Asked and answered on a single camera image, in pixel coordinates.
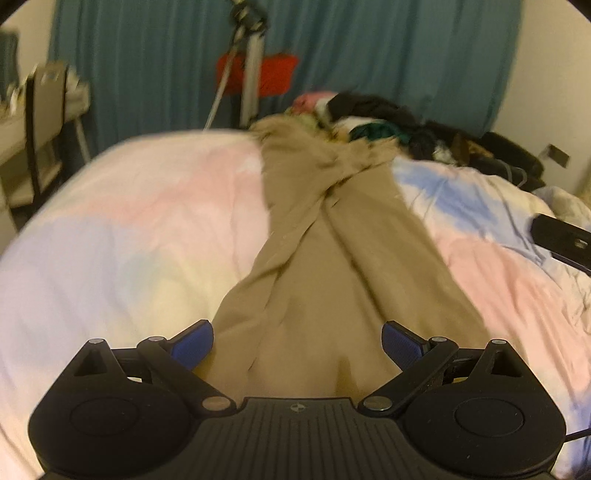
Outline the tan t-shirt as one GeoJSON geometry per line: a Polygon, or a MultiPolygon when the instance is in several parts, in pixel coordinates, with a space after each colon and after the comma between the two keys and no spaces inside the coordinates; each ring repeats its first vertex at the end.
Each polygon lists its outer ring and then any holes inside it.
{"type": "Polygon", "coordinates": [[[396,141],[328,141],[284,115],[252,133],[270,233],[215,314],[201,379],[235,401],[361,400],[398,372],[381,342],[390,321],[464,348],[494,338],[405,203],[396,141]]]}

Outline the pile of mixed clothes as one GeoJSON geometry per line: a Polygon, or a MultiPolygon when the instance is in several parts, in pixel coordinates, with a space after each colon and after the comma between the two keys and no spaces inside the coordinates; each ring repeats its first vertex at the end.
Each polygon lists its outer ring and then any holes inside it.
{"type": "Polygon", "coordinates": [[[314,131],[339,141],[394,139],[411,158],[455,166],[470,163],[466,135],[445,125],[422,122],[404,106],[375,95],[311,92],[287,108],[314,131]]]}

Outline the white pillow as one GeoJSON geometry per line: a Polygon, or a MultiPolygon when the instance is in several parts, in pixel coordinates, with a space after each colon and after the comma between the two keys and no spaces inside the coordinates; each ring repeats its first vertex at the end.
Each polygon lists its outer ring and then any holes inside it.
{"type": "Polygon", "coordinates": [[[549,206],[557,219],[590,230],[590,209],[579,198],[556,186],[539,188],[535,195],[549,206]]]}

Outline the pastel bed duvet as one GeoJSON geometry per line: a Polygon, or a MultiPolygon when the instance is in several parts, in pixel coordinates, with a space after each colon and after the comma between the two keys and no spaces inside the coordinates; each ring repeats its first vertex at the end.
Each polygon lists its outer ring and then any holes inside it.
{"type": "MultiPolygon", "coordinates": [[[[267,236],[259,147],[231,131],[138,137],[82,169],[1,258],[1,475],[42,470],[32,410],[82,344],[127,347],[214,317],[267,236]]],[[[530,237],[563,191],[397,158],[394,179],[457,283],[560,407],[590,425],[590,279],[530,237]]]]}

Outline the grey desk chair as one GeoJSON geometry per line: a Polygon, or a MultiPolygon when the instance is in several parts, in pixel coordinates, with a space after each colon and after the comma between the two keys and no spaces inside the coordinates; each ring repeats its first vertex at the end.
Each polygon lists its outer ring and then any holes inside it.
{"type": "Polygon", "coordinates": [[[27,172],[6,188],[11,210],[34,214],[61,183],[63,165],[53,142],[65,123],[68,67],[50,61],[35,68],[24,86],[24,130],[27,172]]]}

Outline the white dressing desk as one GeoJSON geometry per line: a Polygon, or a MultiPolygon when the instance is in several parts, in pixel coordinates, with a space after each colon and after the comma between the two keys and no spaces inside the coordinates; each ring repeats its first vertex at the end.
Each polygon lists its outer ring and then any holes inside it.
{"type": "Polygon", "coordinates": [[[74,125],[84,163],[91,155],[82,117],[91,106],[90,86],[76,81],[68,86],[68,65],[51,61],[35,67],[1,118],[1,164],[22,155],[26,170],[1,182],[1,245],[17,235],[13,214],[32,216],[63,178],[63,163],[53,148],[63,127],[74,125]]]}

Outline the red cloth on stand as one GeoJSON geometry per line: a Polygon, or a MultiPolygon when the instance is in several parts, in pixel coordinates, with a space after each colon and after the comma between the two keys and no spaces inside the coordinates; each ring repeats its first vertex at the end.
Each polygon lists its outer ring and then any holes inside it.
{"type": "MultiPolygon", "coordinates": [[[[290,90],[298,58],[287,53],[264,56],[259,72],[259,97],[273,97],[286,94],[290,90]]],[[[245,93],[246,56],[238,52],[229,67],[228,80],[223,96],[242,96],[245,93]]]]}

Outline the teal curtain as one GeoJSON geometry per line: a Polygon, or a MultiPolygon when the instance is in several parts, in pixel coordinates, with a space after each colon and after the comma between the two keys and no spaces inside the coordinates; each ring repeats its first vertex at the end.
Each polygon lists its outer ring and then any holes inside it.
{"type": "MultiPolygon", "coordinates": [[[[49,54],[90,85],[93,152],[204,126],[233,26],[228,1],[60,1],[49,54]]],[[[378,95],[473,134],[500,109],[519,1],[266,1],[260,111],[308,92],[378,95]]]]}

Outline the garment steamer stand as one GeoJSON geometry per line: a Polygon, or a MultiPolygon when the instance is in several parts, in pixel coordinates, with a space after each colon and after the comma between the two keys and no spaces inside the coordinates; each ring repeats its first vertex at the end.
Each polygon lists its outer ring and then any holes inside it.
{"type": "Polygon", "coordinates": [[[240,47],[245,47],[245,67],[243,68],[242,95],[240,95],[240,107],[238,110],[238,127],[249,129],[257,117],[259,117],[259,81],[262,77],[264,36],[269,23],[266,11],[253,1],[233,0],[230,18],[235,24],[235,30],[230,40],[228,59],[222,70],[221,82],[219,82],[214,96],[214,101],[209,110],[204,129],[212,127],[217,115],[222,96],[228,87],[232,65],[238,57],[240,47]]]}

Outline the black wall socket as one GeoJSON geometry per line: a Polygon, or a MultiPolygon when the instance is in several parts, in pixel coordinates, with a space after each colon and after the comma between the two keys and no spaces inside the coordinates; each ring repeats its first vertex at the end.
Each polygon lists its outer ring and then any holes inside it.
{"type": "Polygon", "coordinates": [[[564,169],[567,168],[570,160],[570,155],[554,144],[547,146],[546,156],[564,169]]]}

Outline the wavy frame mirror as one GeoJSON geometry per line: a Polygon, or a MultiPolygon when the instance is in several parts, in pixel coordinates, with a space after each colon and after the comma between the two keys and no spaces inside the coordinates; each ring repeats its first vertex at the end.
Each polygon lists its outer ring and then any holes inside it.
{"type": "Polygon", "coordinates": [[[2,101],[8,99],[9,87],[19,84],[18,45],[19,35],[16,31],[1,30],[0,88],[2,101]]]}

